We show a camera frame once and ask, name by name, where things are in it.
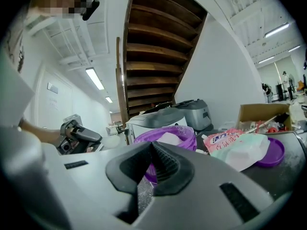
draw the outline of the wooden staircase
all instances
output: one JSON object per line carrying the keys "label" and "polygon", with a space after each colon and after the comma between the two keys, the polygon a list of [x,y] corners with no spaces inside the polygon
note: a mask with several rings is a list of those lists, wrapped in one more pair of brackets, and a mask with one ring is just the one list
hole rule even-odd
{"label": "wooden staircase", "polygon": [[173,100],[206,15],[194,0],[130,0],[123,48],[128,118]]}

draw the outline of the purple bucket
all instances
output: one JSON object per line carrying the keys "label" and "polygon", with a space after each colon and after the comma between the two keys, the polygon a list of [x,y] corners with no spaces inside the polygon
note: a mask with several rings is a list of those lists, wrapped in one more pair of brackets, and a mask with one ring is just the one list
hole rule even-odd
{"label": "purple bucket", "polygon": [[[178,147],[191,151],[196,150],[196,136],[194,130],[188,126],[167,126],[163,128],[153,129],[136,137],[133,143],[139,143],[142,141],[155,141],[158,140],[166,132],[178,136],[183,141],[178,145]],[[152,163],[149,165],[145,177],[150,182],[157,183],[156,172]]]}

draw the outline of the cardboard box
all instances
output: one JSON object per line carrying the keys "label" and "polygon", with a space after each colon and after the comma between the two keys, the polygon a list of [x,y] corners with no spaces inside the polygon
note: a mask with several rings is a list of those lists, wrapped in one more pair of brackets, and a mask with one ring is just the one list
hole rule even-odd
{"label": "cardboard box", "polygon": [[284,124],[288,130],[292,130],[291,117],[289,105],[287,104],[246,104],[241,105],[238,120],[236,122],[236,128],[239,127],[239,122],[246,121],[266,121],[270,118],[288,113],[289,117],[286,119]]}

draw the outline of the rice cooker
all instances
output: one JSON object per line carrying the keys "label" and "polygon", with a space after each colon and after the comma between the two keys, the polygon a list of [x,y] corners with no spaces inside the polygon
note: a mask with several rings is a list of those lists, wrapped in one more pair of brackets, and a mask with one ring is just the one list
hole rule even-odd
{"label": "rice cooker", "polygon": [[187,126],[184,113],[176,108],[161,109],[154,113],[141,114],[132,117],[127,123],[129,127],[129,143],[139,135],[165,126],[181,125]]}
{"label": "rice cooker", "polygon": [[201,131],[211,125],[209,108],[203,100],[190,100],[173,105],[174,108],[182,111],[188,126],[194,130]]}

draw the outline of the door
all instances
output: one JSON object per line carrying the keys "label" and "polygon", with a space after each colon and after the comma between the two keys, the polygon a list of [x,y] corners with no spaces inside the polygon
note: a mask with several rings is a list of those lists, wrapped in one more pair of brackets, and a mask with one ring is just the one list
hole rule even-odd
{"label": "door", "polygon": [[38,125],[60,129],[63,119],[72,115],[72,87],[55,73],[43,73],[39,100]]}

